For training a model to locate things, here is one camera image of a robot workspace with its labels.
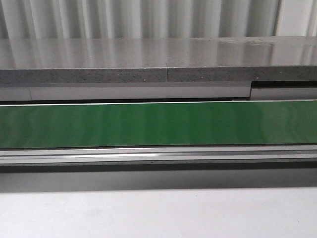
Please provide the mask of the grey stone slab left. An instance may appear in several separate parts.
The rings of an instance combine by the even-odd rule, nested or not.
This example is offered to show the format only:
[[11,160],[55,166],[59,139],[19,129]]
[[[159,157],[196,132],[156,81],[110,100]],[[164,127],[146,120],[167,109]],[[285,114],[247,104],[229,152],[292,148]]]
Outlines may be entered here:
[[2,39],[2,85],[167,81],[165,40]]

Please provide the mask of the grey stone slab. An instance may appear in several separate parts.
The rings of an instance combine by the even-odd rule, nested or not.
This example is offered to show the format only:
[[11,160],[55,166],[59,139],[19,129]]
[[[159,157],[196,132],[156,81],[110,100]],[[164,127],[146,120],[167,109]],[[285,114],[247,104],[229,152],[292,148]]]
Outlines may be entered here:
[[2,39],[2,85],[167,81],[165,40]]
[[168,41],[169,82],[315,81],[316,37]]

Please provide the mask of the grey stone slab right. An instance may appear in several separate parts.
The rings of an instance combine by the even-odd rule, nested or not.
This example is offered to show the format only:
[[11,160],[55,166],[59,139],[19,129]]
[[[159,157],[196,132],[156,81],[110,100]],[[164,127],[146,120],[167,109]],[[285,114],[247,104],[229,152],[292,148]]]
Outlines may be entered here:
[[168,41],[169,82],[315,81],[316,37]]

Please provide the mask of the green conveyor belt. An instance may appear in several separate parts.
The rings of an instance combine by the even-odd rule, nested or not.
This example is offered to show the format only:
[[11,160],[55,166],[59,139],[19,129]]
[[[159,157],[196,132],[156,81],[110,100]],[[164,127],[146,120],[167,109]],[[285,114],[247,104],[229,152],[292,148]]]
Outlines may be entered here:
[[2,149],[315,144],[316,101],[15,105]]

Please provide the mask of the white pleated curtain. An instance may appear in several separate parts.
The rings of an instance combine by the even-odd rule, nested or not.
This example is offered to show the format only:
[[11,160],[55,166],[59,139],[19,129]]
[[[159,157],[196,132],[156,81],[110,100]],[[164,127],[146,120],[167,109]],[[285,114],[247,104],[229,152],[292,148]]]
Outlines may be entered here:
[[314,0],[3,0],[0,3],[3,39],[316,34]]

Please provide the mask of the rear aluminium conveyor rail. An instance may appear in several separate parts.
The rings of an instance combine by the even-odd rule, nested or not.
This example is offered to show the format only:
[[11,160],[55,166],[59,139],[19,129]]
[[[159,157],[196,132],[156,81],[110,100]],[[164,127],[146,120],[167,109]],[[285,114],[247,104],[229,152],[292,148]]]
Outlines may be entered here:
[[315,80],[13,84],[0,87],[2,104],[309,100],[316,97]]

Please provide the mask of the aluminium conveyor rail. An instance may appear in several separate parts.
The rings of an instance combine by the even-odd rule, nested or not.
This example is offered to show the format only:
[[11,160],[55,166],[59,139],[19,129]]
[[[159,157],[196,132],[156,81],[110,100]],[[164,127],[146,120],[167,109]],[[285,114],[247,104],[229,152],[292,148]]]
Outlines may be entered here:
[[317,147],[298,145],[128,146],[3,149],[2,173],[304,169]]
[[316,97],[315,80],[13,84],[0,87],[2,104],[309,100]]

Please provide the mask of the front aluminium conveyor rail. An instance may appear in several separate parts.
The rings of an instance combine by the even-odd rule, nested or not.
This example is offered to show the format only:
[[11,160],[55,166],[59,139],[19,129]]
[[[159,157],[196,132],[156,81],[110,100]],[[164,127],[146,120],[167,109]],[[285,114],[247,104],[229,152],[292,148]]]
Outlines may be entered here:
[[304,169],[317,147],[298,145],[128,146],[3,149],[2,173]]

